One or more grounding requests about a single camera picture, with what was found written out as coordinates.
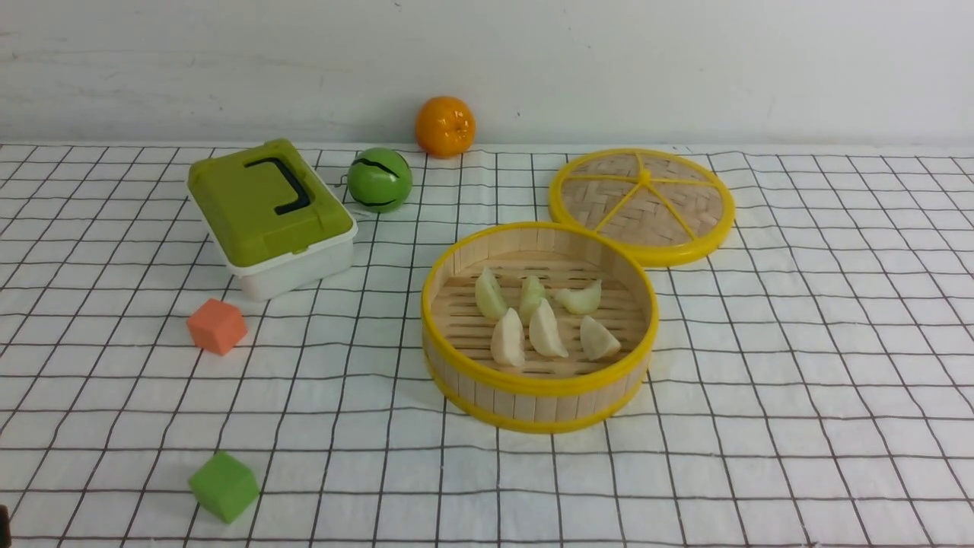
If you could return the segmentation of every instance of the white wall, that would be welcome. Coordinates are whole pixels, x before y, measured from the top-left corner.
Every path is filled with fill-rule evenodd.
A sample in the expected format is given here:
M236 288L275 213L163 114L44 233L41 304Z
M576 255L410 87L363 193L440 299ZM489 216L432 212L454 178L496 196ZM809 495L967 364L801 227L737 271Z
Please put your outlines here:
M0 0L0 139L974 143L974 1Z

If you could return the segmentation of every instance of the orange cube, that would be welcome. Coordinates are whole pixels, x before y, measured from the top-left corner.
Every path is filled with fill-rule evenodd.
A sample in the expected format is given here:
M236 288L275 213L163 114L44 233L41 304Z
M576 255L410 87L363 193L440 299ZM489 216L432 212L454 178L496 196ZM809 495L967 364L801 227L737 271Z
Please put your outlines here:
M223 356L246 335L246 322L239 308L212 298L186 320L193 344Z

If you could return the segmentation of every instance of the black handle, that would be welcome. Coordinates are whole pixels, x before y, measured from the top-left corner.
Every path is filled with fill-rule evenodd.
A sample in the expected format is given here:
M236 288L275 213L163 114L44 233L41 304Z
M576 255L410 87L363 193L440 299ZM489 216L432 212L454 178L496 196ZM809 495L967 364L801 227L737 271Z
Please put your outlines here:
M274 164L275 166L278 167L278 171L280 171L281 175L283 175L284 178L287 179L288 184L291 185L291 188L293 188L294 192L297 193L298 195L297 200L294 200L290 204L284 204L282 206L275 207L274 213L278 215L284 215L284 214L289 214L291 212L296 212L301 208L307 208L308 206L310 206L311 196L308 195L308 191L305 190L305 187L301 184L301 181L298 180L298 177L294 175L294 172L284 162L282 162L281 159L263 158L261 160L254 160L249 164L245 164L244 167L252 168L253 166L257 166L260 164L268 164L268 163Z

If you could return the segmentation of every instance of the bamboo steamer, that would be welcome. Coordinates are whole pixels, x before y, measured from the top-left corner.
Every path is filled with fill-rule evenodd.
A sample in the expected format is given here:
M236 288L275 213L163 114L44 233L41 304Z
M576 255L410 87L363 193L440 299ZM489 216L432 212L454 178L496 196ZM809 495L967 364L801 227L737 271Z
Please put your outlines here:
M642 148L593 152L565 165L548 193L551 218L619 244L645 267L703 258L731 234L724 183L686 158Z
M581 352L581 317L549 299L570 356L541 356L525 328L528 363L499 366L490 352L495 323L474 301L484 267L494 271L515 309L528 275L538 276L549 294L601 279L601 304L591 316L621 350L611 361L589 362ZM430 375L447 399L484 422L532 433L581 429L624 406L646 377L658 326L656 294L638 262L607 238L553 222L503 224L451 246L423 287L421 315Z

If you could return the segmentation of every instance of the grid tablecloth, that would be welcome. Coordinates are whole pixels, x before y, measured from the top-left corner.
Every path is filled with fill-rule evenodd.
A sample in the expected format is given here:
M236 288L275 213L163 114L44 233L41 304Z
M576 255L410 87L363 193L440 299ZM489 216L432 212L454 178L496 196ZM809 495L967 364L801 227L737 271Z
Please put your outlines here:
M340 196L364 145L302 145ZM648 271L660 329L618 416L554 437L444 403L420 350L432 262L548 219L600 146L403 147L355 266L247 302L187 206L213 146L0 147L0 504L35 546L974 545L974 149L656 147L713 169L736 227ZM189 339L204 300L249 335ZM224 526L214 452L263 494Z

